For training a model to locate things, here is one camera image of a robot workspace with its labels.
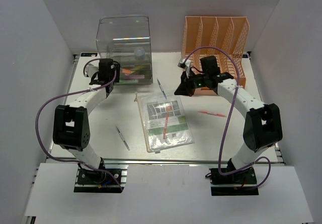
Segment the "purple highlighter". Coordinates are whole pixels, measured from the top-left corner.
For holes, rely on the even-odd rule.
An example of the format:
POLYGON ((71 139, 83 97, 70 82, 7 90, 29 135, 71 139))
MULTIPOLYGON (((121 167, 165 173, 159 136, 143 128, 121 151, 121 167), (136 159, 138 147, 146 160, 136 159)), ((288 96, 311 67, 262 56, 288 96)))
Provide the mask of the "purple highlighter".
POLYGON ((127 75, 124 77, 125 80, 141 80, 145 79, 145 75, 127 75))

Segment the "clear paper clip tub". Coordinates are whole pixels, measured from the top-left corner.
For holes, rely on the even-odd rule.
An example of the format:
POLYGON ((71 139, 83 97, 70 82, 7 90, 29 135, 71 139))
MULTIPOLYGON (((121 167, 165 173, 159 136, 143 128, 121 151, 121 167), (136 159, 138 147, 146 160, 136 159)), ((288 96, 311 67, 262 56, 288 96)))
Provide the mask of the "clear paper clip tub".
POLYGON ((144 60, 145 59, 145 49, 143 47, 136 47, 134 49, 134 57, 136 60, 144 60))

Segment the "clear grey drawer organizer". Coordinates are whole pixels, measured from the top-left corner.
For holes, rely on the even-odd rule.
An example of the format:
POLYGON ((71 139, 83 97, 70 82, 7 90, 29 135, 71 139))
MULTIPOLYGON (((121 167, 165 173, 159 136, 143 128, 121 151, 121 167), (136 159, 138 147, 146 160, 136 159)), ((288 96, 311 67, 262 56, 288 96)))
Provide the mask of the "clear grey drawer organizer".
POLYGON ((145 79, 137 84, 153 83, 151 39, 149 18, 144 15, 125 15, 103 17, 99 20, 96 46, 101 58, 111 58, 120 64, 120 80, 127 75, 145 75, 145 79), (134 49, 143 47, 145 59, 136 60, 134 49), (131 70, 137 65, 145 65, 145 69, 132 74, 124 74, 122 69, 131 70))

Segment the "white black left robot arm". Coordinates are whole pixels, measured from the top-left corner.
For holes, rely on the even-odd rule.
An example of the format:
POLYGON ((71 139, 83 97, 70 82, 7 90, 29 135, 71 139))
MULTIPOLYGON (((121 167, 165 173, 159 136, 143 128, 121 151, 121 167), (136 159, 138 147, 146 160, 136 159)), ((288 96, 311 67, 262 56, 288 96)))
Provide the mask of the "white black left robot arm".
POLYGON ((80 165, 90 169, 90 179, 102 183, 106 179, 106 170, 102 158, 90 145, 89 115, 119 82, 120 64, 110 58, 100 59, 96 72, 87 73, 87 76, 91 78, 88 88, 70 104, 56 107, 53 142, 70 152, 80 165))

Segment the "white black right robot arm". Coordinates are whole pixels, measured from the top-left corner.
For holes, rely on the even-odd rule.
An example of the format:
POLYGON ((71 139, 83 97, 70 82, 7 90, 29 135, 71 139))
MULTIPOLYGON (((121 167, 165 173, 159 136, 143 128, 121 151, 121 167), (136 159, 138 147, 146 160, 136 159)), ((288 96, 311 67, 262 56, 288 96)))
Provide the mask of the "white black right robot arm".
POLYGON ((245 169, 251 167, 266 149, 279 142, 282 137, 280 110, 276 104, 265 104, 254 98, 228 72, 221 72, 215 56, 201 60, 202 70, 195 74, 190 66, 183 68, 181 82, 174 94, 193 96, 196 89, 209 88, 231 103, 245 119, 243 144, 229 161, 225 173, 233 183, 245 178, 245 169))

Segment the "green highlighter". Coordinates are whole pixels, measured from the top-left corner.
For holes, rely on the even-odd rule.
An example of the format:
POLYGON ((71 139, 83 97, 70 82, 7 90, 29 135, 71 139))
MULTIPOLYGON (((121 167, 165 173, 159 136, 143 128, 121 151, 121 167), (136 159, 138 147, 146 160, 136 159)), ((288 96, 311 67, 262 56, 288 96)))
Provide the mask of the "green highlighter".
POLYGON ((131 84, 137 84, 138 80, 137 79, 133 79, 133 80, 120 80, 118 82, 119 85, 131 85, 131 84))

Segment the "blue white pen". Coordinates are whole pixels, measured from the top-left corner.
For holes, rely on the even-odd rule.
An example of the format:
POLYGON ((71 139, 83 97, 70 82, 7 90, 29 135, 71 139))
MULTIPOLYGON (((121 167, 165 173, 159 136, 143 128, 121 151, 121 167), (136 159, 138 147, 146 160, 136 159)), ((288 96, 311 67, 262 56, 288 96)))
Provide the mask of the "blue white pen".
POLYGON ((156 80, 157 80, 157 84, 158 84, 158 86, 159 86, 159 88, 160 88, 160 90, 161 90, 161 92, 162 92, 162 94, 163 94, 164 98, 165 98, 165 99, 167 99, 167 96, 166 96, 166 94, 165 94, 165 91, 164 91, 164 89, 163 89, 163 87, 162 87, 162 85, 161 85, 161 83, 160 83, 159 79, 156 79, 156 80))

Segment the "pink red pen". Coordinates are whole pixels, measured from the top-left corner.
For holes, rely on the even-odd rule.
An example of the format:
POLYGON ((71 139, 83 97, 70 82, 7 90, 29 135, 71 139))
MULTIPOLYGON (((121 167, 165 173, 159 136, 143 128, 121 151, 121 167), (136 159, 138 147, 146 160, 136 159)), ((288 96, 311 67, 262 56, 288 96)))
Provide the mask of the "pink red pen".
POLYGON ((220 114, 220 113, 214 113, 214 112, 209 112, 209 111, 198 111, 198 113, 202 113, 202 114, 207 114, 207 115, 213 115, 213 116, 218 116, 218 117, 226 117, 226 115, 224 114, 220 114))

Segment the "orange red pen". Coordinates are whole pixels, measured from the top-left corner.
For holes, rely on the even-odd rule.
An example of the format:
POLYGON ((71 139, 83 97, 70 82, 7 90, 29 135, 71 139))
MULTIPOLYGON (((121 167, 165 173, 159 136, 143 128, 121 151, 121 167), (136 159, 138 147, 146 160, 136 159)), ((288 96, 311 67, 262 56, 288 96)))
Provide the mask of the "orange red pen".
POLYGON ((164 125, 164 131, 163 131, 163 139, 166 139, 166 134, 167 134, 167 126, 168 126, 168 120, 169 120, 169 112, 166 113, 165 117, 165 125, 164 125))

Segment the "clear mesh zipper pouch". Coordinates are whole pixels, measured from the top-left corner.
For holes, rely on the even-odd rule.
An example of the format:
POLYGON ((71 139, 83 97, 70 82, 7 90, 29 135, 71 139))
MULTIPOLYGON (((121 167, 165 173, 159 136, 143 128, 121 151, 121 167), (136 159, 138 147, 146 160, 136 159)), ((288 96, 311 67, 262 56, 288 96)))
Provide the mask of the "clear mesh zipper pouch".
POLYGON ((193 135, 179 96, 168 91, 136 96, 149 153, 159 153, 194 143, 193 135))

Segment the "grey white pen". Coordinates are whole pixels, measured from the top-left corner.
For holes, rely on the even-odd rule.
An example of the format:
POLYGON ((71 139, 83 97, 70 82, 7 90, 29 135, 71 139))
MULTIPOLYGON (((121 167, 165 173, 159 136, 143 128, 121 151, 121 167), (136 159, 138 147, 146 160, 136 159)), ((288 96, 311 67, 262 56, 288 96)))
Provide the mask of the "grey white pen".
POLYGON ((121 133, 121 131, 120 131, 119 127, 118 127, 118 126, 115 126, 115 127, 116 127, 116 130, 117 130, 117 132, 118 132, 118 134, 119 134, 119 136, 120 136, 120 138, 121 138, 122 142, 124 143, 125 147, 127 148, 127 150, 128 150, 128 151, 130 151, 130 147, 129 147, 129 145, 128 145, 127 141, 125 140, 125 138, 124 138, 123 134, 121 133))

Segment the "orange file rack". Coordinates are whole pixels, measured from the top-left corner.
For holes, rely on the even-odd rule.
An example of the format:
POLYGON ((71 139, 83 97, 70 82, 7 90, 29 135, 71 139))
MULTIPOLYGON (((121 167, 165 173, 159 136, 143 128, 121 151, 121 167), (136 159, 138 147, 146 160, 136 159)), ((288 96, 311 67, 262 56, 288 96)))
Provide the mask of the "orange file rack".
POLYGON ((198 74, 200 59, 215 56, 221 72, 230 73, 239 85, 246 86, 242 67, 250 25, 247 17, 186 16, 181 60, 188 56, 188 64, 198 74))

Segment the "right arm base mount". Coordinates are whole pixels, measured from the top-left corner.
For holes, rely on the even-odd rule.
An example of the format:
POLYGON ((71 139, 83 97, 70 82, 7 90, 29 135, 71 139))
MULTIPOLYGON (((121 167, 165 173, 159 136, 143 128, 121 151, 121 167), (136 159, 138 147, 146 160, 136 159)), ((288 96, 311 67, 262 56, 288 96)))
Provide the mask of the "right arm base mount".
POLYGON ((217 168, 205 175, 210 180, 212 196, 257 196, 259 195, 254 168, 232 175, 221 175, 217 168))

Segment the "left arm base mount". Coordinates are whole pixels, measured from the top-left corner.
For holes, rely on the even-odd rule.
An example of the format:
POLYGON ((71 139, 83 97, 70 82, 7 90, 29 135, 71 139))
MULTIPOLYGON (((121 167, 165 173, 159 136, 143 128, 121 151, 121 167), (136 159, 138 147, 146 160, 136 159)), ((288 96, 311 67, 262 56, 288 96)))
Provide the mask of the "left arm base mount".
POLYGON ((114 179, 124 188, 125 169, 111 168, 106 170, 113 176, 79 165, 73 191, 75 193, 122 193, 123 190, 120 189, 114 179))

